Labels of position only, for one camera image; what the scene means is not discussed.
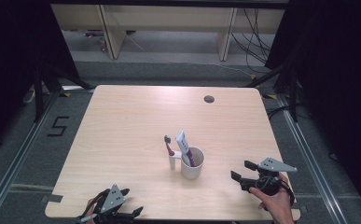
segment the round hole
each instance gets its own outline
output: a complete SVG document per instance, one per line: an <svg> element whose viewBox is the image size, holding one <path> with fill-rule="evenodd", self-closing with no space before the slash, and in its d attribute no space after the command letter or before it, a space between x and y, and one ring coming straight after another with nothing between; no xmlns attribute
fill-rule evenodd
<svg viewBox="0 0 361 224"><path fill-rule="evenodd" d="M215 97L211 96L211 95L207 95L204 97L204 101L208 104L211 104L212 102L215 101Z"/></svg>

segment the white cup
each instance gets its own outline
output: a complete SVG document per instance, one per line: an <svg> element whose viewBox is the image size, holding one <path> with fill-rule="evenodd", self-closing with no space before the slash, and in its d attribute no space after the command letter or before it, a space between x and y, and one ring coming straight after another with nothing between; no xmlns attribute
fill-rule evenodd
<svg viewBox="0 0 361 224"><path fill-rule="evenodd" d="M169 157L169 162L171 164L171 169L174 170L175 166L175 159L181 160L181 174L183 177L187 179L195 179L201 174L203 162L204 162L204 154L203 151L200 150L197 147L190 147L189 150L191 150L192 156L194 158L195 167L188 166L184 163L181 152L175 151L173 156Z"/></svg>

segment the gray floor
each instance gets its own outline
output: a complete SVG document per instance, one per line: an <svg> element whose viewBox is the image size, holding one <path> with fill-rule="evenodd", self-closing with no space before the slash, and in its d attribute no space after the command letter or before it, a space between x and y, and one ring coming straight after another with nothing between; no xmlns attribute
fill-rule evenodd
<svg viewBox="0 0 361 224"><path fill-rule="evenodd" d="M226 62L218 60L215 35L206 33L135 32L126 39L119 58L109 59L101 50L99 37L87 38L84 31L64 31L76 67L84 81L92 85L185 85L239 87L250 82L250 75L262 76L269 70L261 62L246 56L236 43L231 42ZM269 45L272 35L262 36ZM245 62L252 66L252 71ZM258 87L262 94L270 94L274 79ZM63 85L72 85L62 80ZM88 106L92 93L71 93L54 102L42 125L31 151L12 183L0 207L0 223L74 223L69 219L52 219L44 214L46 202L64 164L68 150ZM263 99L267 109L279 107L279 101ZM329 144L319 132L306 107L298 107L299 127L302 130L324 178L331 187L348 223L361 223L361 198L352 181L340 165L327 154ZM2 136L0 146L0 181L23 139L33 125L35 106L22 107ZM58 116L66 126L62 137L49 137L58 130L51 128ZM301 209L299 223L335 223L313 181L301 150L285 120L279 112L271 118L271 127L281 150L284 162L299 171L289 174Z"/></svg>

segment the wooden table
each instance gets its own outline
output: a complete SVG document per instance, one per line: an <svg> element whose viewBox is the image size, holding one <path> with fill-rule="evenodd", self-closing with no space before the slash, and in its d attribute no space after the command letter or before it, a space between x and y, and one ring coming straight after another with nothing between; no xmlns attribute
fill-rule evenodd
<svg viewBox="0 0 361 224"><path fill-rule="evenodd" d="M206 103L205 96L213 96ZM187 180L180 163L170 169L164 135L186 133L204 151L201 176ZM255 89L162 86L99 86L82 120L52 194L48 217L77 217L88 199L117 184L130 189L122 212L143 206L138 219L262 220L260 200L230 178L257 172L243 161L281 161L264 105ZM294 219L300 216L293 210Z"/></svg>

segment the toothbrush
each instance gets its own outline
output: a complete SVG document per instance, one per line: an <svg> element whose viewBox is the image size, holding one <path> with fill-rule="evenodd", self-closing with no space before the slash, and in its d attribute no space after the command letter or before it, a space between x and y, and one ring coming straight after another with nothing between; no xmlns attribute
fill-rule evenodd
<svg viewBox="0 0 361 224"><path fill-rule="evenodd" d="M171 150L171 148L169 147L169 144L171 144L171 138L168 135L165 135L165 137L163 138L163 140L165 141L166 144L166 148L168 149L168 154L170 156L174 156L174 152Z"/></svg>
<svg viewBox="0 0 361 224"><path fill-rule="evenodd" d="M195 164L191 150L189 150L186 135L183 130L176 136L176 141L181 149L184 163L190 167L196 167L197 165Z"/></svg>

